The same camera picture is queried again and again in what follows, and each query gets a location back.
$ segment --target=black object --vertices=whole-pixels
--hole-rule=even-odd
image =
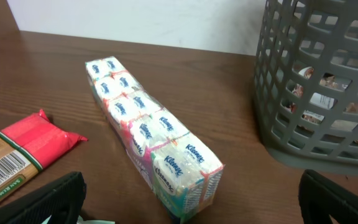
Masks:
[[[299,204],[305,224],[358,223],[358,196],[313,170],[306,170],[299,184]]]
[[[76,224],[86,195],[81,172],[71,172],[0,208],[0,224]]]

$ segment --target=table top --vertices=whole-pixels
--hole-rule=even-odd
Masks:
[[[33,32],[0,39],[0,129],[43,108],[58,127],[89,141],[3,205],[77,170],[88,185],[85,218],[169,222],[92,97],[84,62],[111,55],[226,165],[214,203],[191,223],[302,223],[303,170],[270,157],[258,137],[254,57]],[[358,177],[323,175],[358,195]]]

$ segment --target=pocket tissue package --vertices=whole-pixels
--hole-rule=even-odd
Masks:
[[[115,58],[86,62],[93,95],[174,223],[211,205],[224,165]]]

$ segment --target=red and brown package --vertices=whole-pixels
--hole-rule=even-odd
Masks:
[[[87,139],[62,131],[43,110],[0,131],[0,201],[48,167],[78,141]]]

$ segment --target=gray plastic basket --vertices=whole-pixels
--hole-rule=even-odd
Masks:
[[[310,79],[298,73],[305,67],[314,68]],[[343,89],[321,85],[327,74]],[[296,84],[303,87],[301,97],[292,93]],[[358,114],[345,112],[358,104],[358,0],[268,0],[254,85],[262,138],[274,158],[358,175]],[[311,103],[315,93],[334,99],[332,108]],[[304,119],[305,110],[323,120]],[[343,121],[354,128],[338,128]]]

